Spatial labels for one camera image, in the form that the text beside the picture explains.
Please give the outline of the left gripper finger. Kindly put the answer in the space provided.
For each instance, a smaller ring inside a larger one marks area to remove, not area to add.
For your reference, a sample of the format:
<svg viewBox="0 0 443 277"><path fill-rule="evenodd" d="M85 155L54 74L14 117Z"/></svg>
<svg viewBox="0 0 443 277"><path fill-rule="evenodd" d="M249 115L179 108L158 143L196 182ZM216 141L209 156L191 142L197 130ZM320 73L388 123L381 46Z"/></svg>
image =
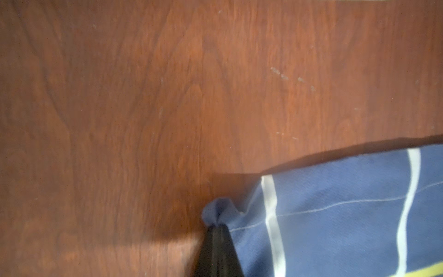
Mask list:
<svg viewBox="0 0 443 277"><path fill-rule="evenodd" d="M193 276L244 277L226 225L213 225L207 229Z"/></svg>

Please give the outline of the blue plaid pillowcase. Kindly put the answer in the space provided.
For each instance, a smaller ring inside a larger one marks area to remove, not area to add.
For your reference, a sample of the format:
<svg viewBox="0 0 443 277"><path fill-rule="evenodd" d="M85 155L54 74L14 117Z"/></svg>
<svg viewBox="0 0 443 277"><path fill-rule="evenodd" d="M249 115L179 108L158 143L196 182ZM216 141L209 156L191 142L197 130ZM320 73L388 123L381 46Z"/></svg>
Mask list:
<svg viewBox="0 0 443 277"><path fill-rule="evenodd" d="M443 147L379 152L264 175L226 225L247 277L440 277Z"/></svg>

